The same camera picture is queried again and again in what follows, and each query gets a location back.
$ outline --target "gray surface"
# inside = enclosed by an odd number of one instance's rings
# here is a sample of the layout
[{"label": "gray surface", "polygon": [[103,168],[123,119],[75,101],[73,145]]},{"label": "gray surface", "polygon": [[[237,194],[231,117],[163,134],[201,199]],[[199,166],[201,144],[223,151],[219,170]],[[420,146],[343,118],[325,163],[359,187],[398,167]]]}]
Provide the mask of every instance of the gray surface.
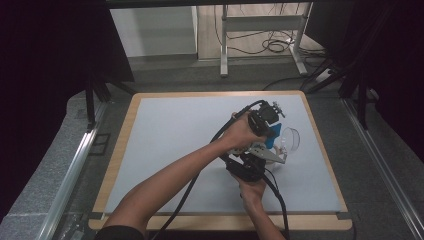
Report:
[{"label": "gray surface", "polygon": [[[227,79],[219,77],[218,63],[212,61],[176,61],[166,64],[156,62],[143,66],[133,64],[136,83],[129,85],[140,92],[261,90],[273,80],[298,76],[295,65],[287,62],[284,59],[230,61],[231,72]],[[286,80],[269,90],[298,89],[300,84],[299,80]],[[357,239],[413,239],[337,97],[338,86],[338,83],[334,83],[307,97],[357,228]],[[109,104],[105,113],[107,120],[99,130],[100,133],[110,133],[109,144],[104,156],[90,156],[87,159],[55,239],[59,239],[61,234],[77,221],[86,224],[86,221],[75,216],[89,213],[97,196],[130,102],[128,94],[111,86],[109,88],[115,103]],[[72,160],[74,149],[81,140],[79,136],[85,131],[85,120],[75,118],[78,116],[78,110],[85,109],[81,98],[83,96],[80,94],[69,101],[68,109],[75,109],[68,110],[69,116],[65,118],[63,129],[43,159],[40,169],[34,174],[9,215],[3,219],[0,225],[0,239],[34,239],[38,233],[45,216],[43,214],[47,213],[66,172],[66,164]],[[381,120],[372,105],[367,109],[367,120],[370,133],[423,217],[422,162]],[[94,233],[88,227],[85,229],[85,239],[90,239]],[[353,229],[344,232],[294,231],[292,239],[352,239],[353,232]]]},{"label": "gray surface", "polygon": [[[300,133],[299,149],[288,156],[284,165],[277,164],[273,170],[280,191],[286,195],[287,211],[340,211],[338,197],[301,96],[270,95],[142,100],[106,212],[111,213],[139,182],[209,143],[232,112],[259,99],[271,104],[278,102],[286,115],[279,121],[283,129],[291,127]],[[173,212],[184,192],[185,189],[180,191],[159,212]],[[237,182],[218,159],[201,172],[181,213],[244,213],[238,192]],[[280,203],[269,189],[264,193],[263,202],[267,211],[281,211]]]}]

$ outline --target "metal bar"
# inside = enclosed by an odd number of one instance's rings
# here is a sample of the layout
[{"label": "metal bar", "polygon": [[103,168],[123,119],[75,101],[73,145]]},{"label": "metal bar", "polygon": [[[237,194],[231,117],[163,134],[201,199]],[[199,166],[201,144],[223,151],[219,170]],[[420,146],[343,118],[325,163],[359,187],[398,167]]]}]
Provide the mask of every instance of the metal bar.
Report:
[{"label": "metal bar", "polygon": [[178,7],[178,6],[206,6],[206,5],[233,5],[233,4],[264,4],[264,3],[292,3],[307,2],[303,0],[285,1],[285,0],[107,0],[107,1],[83,1],[82,5],[104,6],[110,9],[122,8],[151,8],[151,7]]},{"label": "metal bar", "polygon": [[302,16],[228,17],[227,32],[298,30]]},{"label": "metal bar", "polygon": [[300,18],[300,24],[297,29],[296,39],[294,40],[294,46],[293,46],[293,50],[296,52],[299,50],[300,41],[302,40],[303,32],[305,32],[305,27],[308,21],[311,5],[312,4],[310,2],[306,4],[303,14]]},{"label": "metal bar", "polygon": [[346,99],[342,99],[342,102],[349,113],[350,120],[353,122],[353,125],[358,131],[361,140],[364,142],[368,153],[371,155],[371,159],[376,165],[376,168],[380,173],[384,183],[386,184],[387,189],[389,190],[394,202],[397,204],[403,218],[405,219],[406,224],[408,225],[415,239],[424,240],[424,225],[420,219],[419,214],[417,213],[417,210],[414,208],[408,196],[399,185],[398,181],[390,170],[390,167],[387,165],[383,155],[372,139],[370,133],[365,130],[361,123],[356,119],[356,111],[352,102]]},{"label": "metal bar", "polygon": [[228,76],[227,5],[222,5],[221,77]]},{"label": "metal bar", "polygon": [[65,207],[68,204],[69,197],[71,196],[71,193],[78,180],[81,169],[84,166],[85,160],[90,150],[90,146],[93,143],[94,137],[96,136],[100,127],[100,123],[106,107],[107,103],[101,103],[98,107],[96,113],[96,125],[91,132],[84,134],[75,156],[72,159],[71,165],[68,168],[68,172],[66,173],[65,178],[63,179],[62,184],[56,193],[56,197],[50,206],[49,212],[44,219],[44,222],[36,238],[37,240],[52,239]]},{"label": "metal bar", "polygon": [[308,75],[308,71],[305,68],[305,64],[303,64],[303,60],[299,54],[299,45],[302,41],[303,32],[305,31],[306,23],[308,21],[309,12],[311,10],[312,3],[308,2],[305,6],[302,16],[300,16],[300,23],[297,28],[296,38],[294,39],[294,44],[289,46],[290,52],[293,56],[294,62],[296,63],[297,69],[299,70],[300,75],[306,76]]}]

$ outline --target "gray carpet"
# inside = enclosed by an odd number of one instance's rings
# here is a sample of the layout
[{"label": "gray carpet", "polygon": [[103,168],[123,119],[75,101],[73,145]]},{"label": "gray carpet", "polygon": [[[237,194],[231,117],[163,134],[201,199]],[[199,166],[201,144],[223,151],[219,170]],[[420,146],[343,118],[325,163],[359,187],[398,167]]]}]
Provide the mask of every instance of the gray carpet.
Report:
[{"label": "gray carpet", "polygon": [[[291,58],[230,61],[228,78],[219,76],[216,61],[172,61],[141,64],[132,59],[136,82],[128,83],[139,92],[259,91],[282,78],[299,77]],[[290,79],[268,90],[294,90],[301,80]],[[396,204],[354,129],[338,98],[336,82],[308,95],[313,116],[332,163],[355,228],[349,231],[293,231],[292,239],[413,239]],[[99,138],[109,137],[107,147],[93,147],[54,239],[68,239],[76,224],[84,226],[84,238],[91,239],[86,214],[91,212],[103,180],[120,127],[131,100],[129,94],[108,85],[108,104]],[[69,101],[68,115],[39,169],[0,226],[0,239],[34,239],[52,199],[85,131],[84,94]],[[414,205],[424,215],[424,166],[403,141],[384,123],[372,105],[367,109],[370,133]],[[192,233],[169,232],[168,239],[194,239]],[[254,233],[197,233],[202,239],[254,239]]]}]

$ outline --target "sleeve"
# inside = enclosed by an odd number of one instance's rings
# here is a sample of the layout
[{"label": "sleeve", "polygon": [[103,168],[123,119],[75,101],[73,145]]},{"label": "sleeve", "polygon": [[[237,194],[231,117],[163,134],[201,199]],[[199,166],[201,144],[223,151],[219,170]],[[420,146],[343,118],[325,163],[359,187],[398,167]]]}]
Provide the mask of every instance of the sleeve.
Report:
[{"label": "sleeve", "polygon": [[94,240],[144,240],[144,236],[133,227],[109,226],[100,229]]}]

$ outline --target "cable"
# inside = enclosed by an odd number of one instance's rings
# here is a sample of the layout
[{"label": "cable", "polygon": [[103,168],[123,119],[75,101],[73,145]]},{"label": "cable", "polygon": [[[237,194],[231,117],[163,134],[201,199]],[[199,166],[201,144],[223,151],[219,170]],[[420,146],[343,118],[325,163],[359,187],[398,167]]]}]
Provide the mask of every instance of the cable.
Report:
[{"label": "cable", "polygon": [[278,189],[277,180],[275,180],[275,176],[274,176],[274,174],[272,174],[272,172],[271,172],[270,170],[266,169],[266,168],[265,168],[265,170],[266,170],[269,174],[271,174],[271,177],[272,177],[272,179],[274,180],[275,188],[277,188],[277,190],[279,190],[279,189]]},{"label": "cable", "polygon": [[278,79],[278,80],[273,81],[273,82],[269,83],[268,85],[266,85],[264,88],[262,88],[262,91],[265,91],[265,90],[266,90],[267,88],[269,88],[270,86],[272,86],[272,85],[274,85],[274,84],[277,84],[277,83],[279,83],[279,82],[283,82],[283,81],[286,81],[286,80],[304,79],[304,78],[307,78],[307,77],[292,77],[292,78],[282,78],[282,79]]},{"label": "cable", "polygon": [[[280,12],[284,11],[283,6],[285,7],[285,5],[283,4]],[[221,39],[219,38],[219,34],[218,34],[218,27],[217,27],[217,20],[216,20],[216,6],[214,6],[214,24],[215,24],[216,37],[218,39],[219,44],[222,46],[222,42],[221,42]],[[230,37],[230,36],[228,36],[228,34],[226,34],[226,37],[228,39],[233,40],[233,39],[239,39],[239,38],[249,37],[249,36],[253,36],[253,35],[258,35],[258,34],[262,34],[262,33],[266,33],[266,32],[268,32],[268,31],[255,32],[255,33],[245,34],[245,35],[241,35],[241,36],[237,36],[237,37]],[[232,49],[232,50],[236,50],[236,51],[239,51],[239,52],[242,52],[242,53],[245,53],[245,54],[249,54],[249,55],[256,55],[256,54],[265,52],[266,50],[273,52],[273,53],[277,53],[277,54],[282,53],[285,50],[287,50],[287,48],[290,46],[290,43],[288,43],[286,41],[279,40],[279,39],[273,39],[272,37],[274,37],[275,32],[280,32],[282,34],[287,35],[290,39],[293,39],[293,31],[292,31],[292,35],[289,35],[288,33],[284,32],[284,31],[271,31],[271,32],[268,32],[269,33],[268,39],[266,39],[262,42],[263,49],[260,50],[260,51],[248,52],[248,51],[244,51],[244,50],[241,50],[239,48],[234,48],[234,47],[227,47],[227,48]],[[272,49],[273,47],[275,48],[276,46],[280,47],[281,49],[279,49],[279,50]]]},{"label": "cable", "polygon": [[[224,124],[224,126],[215,134],[215,136],[212,138],[212,140],[210,142],[213,142],[215,140],[217,140],[223,133],[225,130],[228,129],[229,126],[231,126],[231,124],[233,124],[238,118],[240,118],[244,113],[246,113],[249,109],[251,109],[253,106],[259,104],[259,103],[264,103],[264,100],[259,100],[256,101],[248,106],[246,106],[245,108],[243,108],[241,111],[239,111],[238,113],[236,113],[233,117],[230,118],[230,120],[227,121],[227,123]],[[168,220],[165,222],[165,224],[162,226],[162,228],[153,236],[152,240],[156,239],[156,237],[159,236],[159,234],[161,234],[163,231],[165,231],[165,229],[169,226],[169,224],[171,224],[171,222],[175,219],[175,217],[178,215],[178,213],[180,212],[181,208],[183,207],[185,201],[187,200],[188,195],[191,192],[191,189],[193,188],[194,184],[197,181],[197,178],[199,177],[199,174],[197,174],[191,181],[190,184],[188,185],[183,197],[181,198],[177,208],[175,209],[174,213],[168,218]]]},{"label": "cable", "polygon": [[[228,160],[230,160],[230,157],[228,156],[228,154],[224,154],[223,156],[220,157],[222,160],[224,160],[225,162],[227,162]],[[289,230],[289,222],[288,222],[288,217],[287,217],[287,209],[286,209],[286,203],[284,202],[283,197],[281,196],[278,188],[276,186],[274,186],[272,184],[272,182],[269,180],[269,178],[265,175],[264,172],[262,172],[262,170],[252,161],[246,159],[246,161],[249,163],[250,166],[253,166],[256,171],[258,171],[258,173],[260,173],[262,176],[262,179],[265,181],[265,183],[269,186],[269,188],[272,190],[272,192],[274,193],[275,197],[277,197],[278,201],[280,202],[280,206],[281,206],[281,212],[283,215],[283,220],[284,220],[284,231],[282,232],[283,236],[287,239],[290,240],[290,230]]]}]

